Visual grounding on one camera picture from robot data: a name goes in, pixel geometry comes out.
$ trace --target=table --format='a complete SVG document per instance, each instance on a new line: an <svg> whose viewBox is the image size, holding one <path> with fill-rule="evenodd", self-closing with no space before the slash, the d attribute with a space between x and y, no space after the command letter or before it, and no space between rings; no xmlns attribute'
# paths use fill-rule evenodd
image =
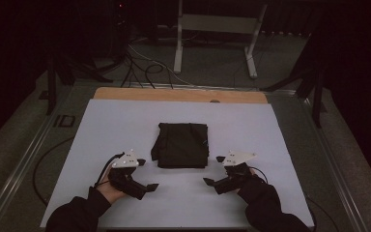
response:
<svg viewBox="0 0 371 232"><path fill-rule="evenodd" d="M151 161L162 121L208 124L210 158L205 169L161 169ZM217 195L203 181L225 177L215 157L228 150L255 152L257 158L248 164L267 174L283 211L313 226L276 118L262 93L115 88L99 88L89 102L41 226L60 205L76 195L86 197L105 162L128 149L146 160L133 173L134 180L159 187L141 201L119 200L100 218L100 228L249 227L243 213L246 204L233 192Z"/></svg>
<svg viewBox="0 0 371 232"><path fill-rule="evenodd" d="M229 32L252 35L251 43L245 48L244 51L249 76L256 78L257 71L255 69L252 51L254 50L254 46L257 42L266 9L267 4L263 4L257 18L183 14L183 0L179 0L177 47L174 60L174 73L180 73L182 71L183 30Z"/></svg>

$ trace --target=table leg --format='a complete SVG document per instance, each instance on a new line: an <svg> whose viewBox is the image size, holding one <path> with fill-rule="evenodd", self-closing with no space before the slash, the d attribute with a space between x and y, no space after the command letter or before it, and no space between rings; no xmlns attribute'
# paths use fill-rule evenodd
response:
<svg viewBox="0 0 371 232"><path fill-rule="evenodd" d="M264 19L265 11L267 10L267 5L263 5L261 8L261 12L258 15L257 22L255 23L254 33L252 34L251 44L245 48L245 58L246 64L248 65L249 77L257 78L258 74L255 69L254 58L252 57L252 51L254 50L254 46L257 42L258 35L260 34L262 21Z"/></svg>
<svg viewBox="0 0 371 232"><path fill-rule="evenodd" d="M174 59L174 73L180 74L182 72L182 59L183 59L183 0L179 0L179 16L177 28L177 47L176 56Z"/></svg>

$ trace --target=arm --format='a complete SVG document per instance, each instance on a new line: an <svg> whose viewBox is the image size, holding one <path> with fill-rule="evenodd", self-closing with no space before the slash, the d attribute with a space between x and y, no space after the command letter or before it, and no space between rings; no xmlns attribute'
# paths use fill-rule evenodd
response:
<svg viewBox="0 0 371 232"><path fill-rule="evenodd" d="M70 203L57 208L46 225L46 232L88 232L96 231L99 217L124 193L110 186L107 173L96 188L89 188L87 199L75 197Z"/></svg>
<svg viewBox="0 0 371 232"><path fill-rule="evenodd" d="M257 175L243 185L238 195L248 204L245 215L256 229L267 232L309 232L297 217L281 212L275 188L264 183Z"/></svg>

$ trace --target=white table surface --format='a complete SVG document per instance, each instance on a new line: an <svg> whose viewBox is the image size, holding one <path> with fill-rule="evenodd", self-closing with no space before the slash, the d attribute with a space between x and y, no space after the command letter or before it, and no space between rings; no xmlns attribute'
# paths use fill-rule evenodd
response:
<svg viewBox="0 0 371 232"><path fill-rule="evenodd" d="M161 169L150 151L159 123L208 125L209 165L205 169ZM216 194L203 178L226 177L215 157L229 150L255 153L249 165L261 169L281 199L282 211L313 226L282 133L270 104L90 100L65 161L41 227L74 196L87 197L105 163L134 150L146 164L133 179L159 184L142 200L125 197L101 218L100 228L246 228L246 204L234 192Z"/></svg>

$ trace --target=black folded cloth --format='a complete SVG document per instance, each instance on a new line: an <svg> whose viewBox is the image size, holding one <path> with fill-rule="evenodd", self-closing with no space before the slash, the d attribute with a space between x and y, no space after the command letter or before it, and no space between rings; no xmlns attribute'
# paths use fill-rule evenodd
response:
<svg viewBox="0 0 371 232"><path fill-rule="evenodd" d="M160 133L152 160L161 168L204 168L208 163L208 127L205 124L158 124Z"/></svg>

